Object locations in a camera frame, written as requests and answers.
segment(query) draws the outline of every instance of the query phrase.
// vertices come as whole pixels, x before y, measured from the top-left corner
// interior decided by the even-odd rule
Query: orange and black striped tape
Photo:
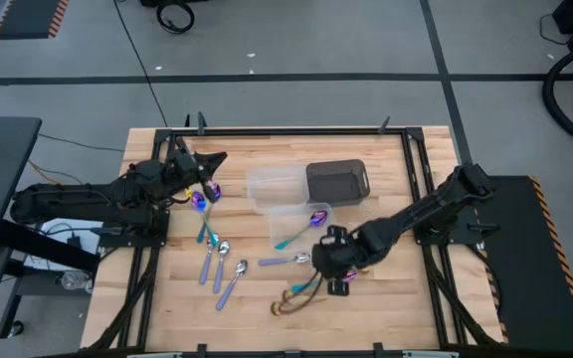
[[[1,20],[0,20],[0,30],[1,30],[1,26],[4,23],[4,20],[6,19],[6,16],[8,15],[8,10],[10,10],[10,7],[12,6],[12,3],[15,0],[10,0],[8,2],[8,5],[6,5],[6,8],[4,9],[4,12],[1,14]]]
[[[57,36],[61,23],[64,21],[64,16],[66,16],[66,9],[68,8],[69,0],[60,0],[55,10],[55,15],[52,17],[52,24],[50,24],[50,29],[48,30],[48,36],[52,39]]]
[[[484,258],[487,259],[487,252],[485,250],[479,250],[479,252],[483,255]],[[494,308],[496,308],[496,313],[498,313],[498,290],[496,289],[496,281],[494,280],[494,277],[492,277],[492,272],[489,270],[489,267],[485,267],[485,274],[487,274],[489,290],[492,293],[492,299],[494,300]],[[503,324],[501,316],[498,317],[498,323],[501,327],[503,343],[509,343],[509,340],[507,339],[507,331],[505,330],[505,324]]]
[[[572,294],[573,298],[573,276],[572,271],[569,269],[569,263],[565,258],[565,252],[563,251],[563,247],[561,246],[561,242],[558,239],[558,234],[556,232],[556,227],[554,226],[554,222],[552,221],[552,216],[549,213],[549,209],[547,208],[547,202],[545,201],[545,196],[541,190],[541,185],[538,182],[538,179],[535,177],[529,177],[532,181],[532,185],[534,186],[534,190],[536,191],[536,196],[538,197],[538,202],[541,205],[541,210],[543,212],[543,217],[545,217],[545,221],[547,222],[547,229],[549,230],[549,235],[552,238],[554,249],[556,249],[556,255],[558,256],[558,261],[561,264],[561,269],[565,273],[565,280],[567,281],[567,285],[569,288],[569,292]]]

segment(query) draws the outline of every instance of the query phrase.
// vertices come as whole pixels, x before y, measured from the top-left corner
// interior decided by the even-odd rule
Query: wooden table
[[[446,126],[423,129],[438,185],[457,165],[457,156]],[[154,131],[138,128],[129,132],[121,173],[129,163],[150,158]],[[411,232],[402,235],[383,262],[351,284],[350,296],[324,293],[320,296],[326,298],[324,302],[290,316],[271,315],[270,305],[291,284],[305,282],[305,272],[296,265],[257,266],[258,259],[274,257],[275,253],[269,245],[265,218],[254,213],[247,199],[248,169],[361,159],[370,179],[370,196],[359,206],[335,210],[336,222],[352,229],[367,220],[391,216],[412,203],[400,136],[204,136],[185,137],[185,141],[201,153],[229,153],[215,176],[223,197],[211,219],[221,239],[232,245],[223,287],[232,278],[238,260],[247,259],[250,269],[239,280],[225,309],[216,311],[219,296],[212,293],[216,260],[212,261],[207,284],[198,284],[206,254],[205,244],[196,243],[201,219],[188,205],[173,206],[168,245],[161,251],[157,271],[148,351],[195,351],[199,343],[206,343],[210,351],[370,350],[374,342],[382,342],[385,349],[438,347],[421,250]],[[416,150],[413,146],[418,166]],[[485,331],[500,341],[482,262],[463,247],[450,248],[450,254],[461,301]],[[101,263],[82,346],[97,340],[122,306],[131,259],[132,249],[120,249]],[[454,341],[446,303],[444,308],[449,337]],[[132,344],[139,313],[134,316]]]

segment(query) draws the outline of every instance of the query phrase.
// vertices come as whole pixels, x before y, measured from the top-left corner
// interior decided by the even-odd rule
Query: black mat
[[[500,225],[485,247],[502,291],[508,344],[573,351],[573,278],[540,186],[524,176],[491,180],[496,195],[477,210],[482,222]]]
[[[10,0],[0,20],[0,40],[57,36],[68,0]]]

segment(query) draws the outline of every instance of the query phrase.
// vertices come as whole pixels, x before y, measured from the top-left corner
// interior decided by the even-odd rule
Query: silver spoon
[[[278,264],[286,264],[286,263],[306,263],[310,260],[310,255],[306,253],[297,254],[294,258],[291,259],[261,259],[258,260],[258,266],[269,266],[269,265],[278,265]]]
[[[229,282],[229,285],[225,289],[225,293],[220,297],[218,303],[216,304],[216,310],[222,310],[225,307],[225,303],[227,303],[227,299],[229,299],[229,295],[231,291],[234,289],[234,285],[236,285],[236,281],[240,278],[241,275],[245,274],[247,270],[247,260],[240,260],[240,262],[236,265],[236,276],[234,279]]]
[[[207,241],[207,257],[205,258],[205,262],[203,263],[203,269],[200,271],[200,279],[198,280],[198,283],[200,284],[205,284],[205,281],[207,281],[207,274],[209,273],[209,264],[211,263],[211,252],[214,250],[216,244],[218,244],[219,239],[220,238],[218,237],[218,234],[214,233],[214,240],[216,241],[216,243],[212,243],[211,240]]]
[[[223,240],[218,245],[218,254],[220,254],[220,260],[218,261],[218,270],[216,270],[216,279],[214,280],[214,293],[220,292],[220,281],[223,278],[223,264],[225,262],[225,256],[229,253],[231,246],[227,240]]]

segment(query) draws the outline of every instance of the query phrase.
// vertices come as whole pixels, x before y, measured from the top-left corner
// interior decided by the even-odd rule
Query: gray floor
[[[538,36],[538,18],[557,3],[430,0],[449,72],[547,72],[567,53]],[[154,11],[136,0],[119,7],[151,76],[437,72],[415,0],[211,0],[192,4],[196,27],[184,36],[163,32]],[[559,36],[546,24],[547,34]],[[141,75],[111,0],[71,1],[53,40],[0,41],[0,78]],[[541,83],[453,86],[473,159],[491,174],[540,178],[573,270],[573,139],[546,113]],[[378,124],[387,115],[391,125],[451,124],[438,82],[156,84],[154,90],[176,126],[198,110],[210,126]],[[573,83],[556,92],[573,115]],[[124,145],[131,127],[162,126],[147,85],[0,87],[0,115],[38,116],[46,134],[113,147]],[[32,158],[103,182],[115,177],[120,155],[40,138]],[[20,187],[41,179],[27,169]],[[2,284],[0,310],[10,286]],[[0,341],[0,356],[74,351],[87,306],[81,298],[24,301],[19,318],[28,330]]]

